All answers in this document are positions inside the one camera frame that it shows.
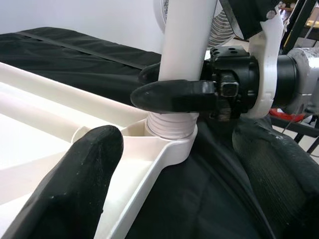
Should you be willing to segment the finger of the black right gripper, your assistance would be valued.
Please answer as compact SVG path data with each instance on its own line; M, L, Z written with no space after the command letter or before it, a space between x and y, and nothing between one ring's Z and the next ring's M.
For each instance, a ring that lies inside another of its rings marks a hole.
M216 108L216 89L212 81L157 81L131 93L132 104L158 113L199 113Z
M142 84L156 82L159 79L160 62L149 65L140 71L138 79Z

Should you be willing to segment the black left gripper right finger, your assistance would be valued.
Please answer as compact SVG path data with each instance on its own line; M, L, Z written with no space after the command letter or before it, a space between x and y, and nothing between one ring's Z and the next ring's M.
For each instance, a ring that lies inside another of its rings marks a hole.
M241 121L233 147L278 239L319 237L319 166L289 136Z

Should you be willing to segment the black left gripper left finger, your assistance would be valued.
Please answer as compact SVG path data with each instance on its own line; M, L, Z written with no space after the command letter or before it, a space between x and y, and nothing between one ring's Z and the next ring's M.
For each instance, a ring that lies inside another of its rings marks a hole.
M124 139L112 125L72 144L7 228L5 239L92 239Z

